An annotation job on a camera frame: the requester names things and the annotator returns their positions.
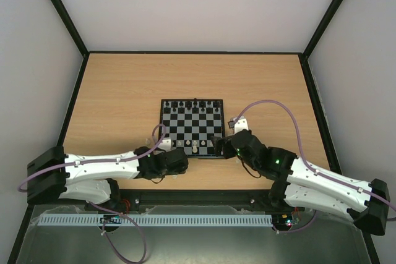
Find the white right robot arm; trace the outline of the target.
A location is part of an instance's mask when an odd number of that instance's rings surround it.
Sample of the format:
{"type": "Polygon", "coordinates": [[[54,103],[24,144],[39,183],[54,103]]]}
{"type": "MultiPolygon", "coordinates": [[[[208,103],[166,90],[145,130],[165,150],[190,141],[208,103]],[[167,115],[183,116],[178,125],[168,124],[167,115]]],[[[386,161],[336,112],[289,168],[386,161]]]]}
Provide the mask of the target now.
{"type": "Polygon", "coordinates": [[[265,146],[246,129],[211,141],[216,156],[237,157],[273,182],[269,200],[274,208],[310,208],[341,217],[372,235],[385,234],[390,202],[386,182],[359,181],[320,168],[296,153],[265,146]]]}

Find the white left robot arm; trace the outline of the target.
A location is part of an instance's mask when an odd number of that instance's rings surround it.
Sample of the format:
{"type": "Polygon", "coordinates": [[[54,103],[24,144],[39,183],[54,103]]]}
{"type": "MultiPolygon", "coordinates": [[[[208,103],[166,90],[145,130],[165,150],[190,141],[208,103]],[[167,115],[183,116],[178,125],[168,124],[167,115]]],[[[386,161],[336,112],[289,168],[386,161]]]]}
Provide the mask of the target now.
{"type": "Polygon", "coordinates": [[[120,201],[117,179],[161,179],[184,174],[185,152],[178,148],[154,153],[140,147],[119,155],[82,156],[53,147],[27,166],[27,202],[31,205],[57,200],[81,200],[100,205],[120,201]]]}

